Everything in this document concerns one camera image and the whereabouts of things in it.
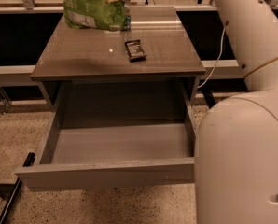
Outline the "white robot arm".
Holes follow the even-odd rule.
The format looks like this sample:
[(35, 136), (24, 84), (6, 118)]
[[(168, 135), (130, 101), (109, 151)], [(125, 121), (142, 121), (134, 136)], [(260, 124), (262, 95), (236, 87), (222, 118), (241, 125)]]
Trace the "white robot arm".
[(278, 18), (264, 0), (215, 0), (246, 94), (214, 105), (195, 143), (198, 224), (278, 224)]

